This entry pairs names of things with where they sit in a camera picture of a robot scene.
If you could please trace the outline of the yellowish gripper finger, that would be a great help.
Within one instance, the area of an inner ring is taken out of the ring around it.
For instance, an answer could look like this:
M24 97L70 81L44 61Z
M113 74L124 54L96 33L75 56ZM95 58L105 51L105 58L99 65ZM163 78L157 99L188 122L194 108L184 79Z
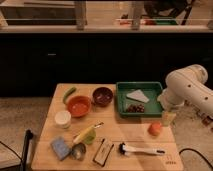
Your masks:
M162 124L167 127L175 119L176 114L173 112L164 111L162 114Z

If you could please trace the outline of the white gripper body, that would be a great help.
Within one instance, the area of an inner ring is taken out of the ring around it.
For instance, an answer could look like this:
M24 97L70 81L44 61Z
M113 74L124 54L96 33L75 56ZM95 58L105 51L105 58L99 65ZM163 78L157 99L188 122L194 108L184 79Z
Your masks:
M170 89L164 89L157 97L157 101L161 104L164 110L170 111L184 105L184 100L172 92Z

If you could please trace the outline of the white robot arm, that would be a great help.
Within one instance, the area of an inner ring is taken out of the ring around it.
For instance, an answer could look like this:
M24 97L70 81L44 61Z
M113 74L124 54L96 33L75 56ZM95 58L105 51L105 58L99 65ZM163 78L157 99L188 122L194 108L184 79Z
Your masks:
M213 119L213 90L205 85L207 79L207 70L198 64L174 70L166 76L166 88L157 97L163 108L163 126L171 124L175 117L171 110L182 107L185 101Z

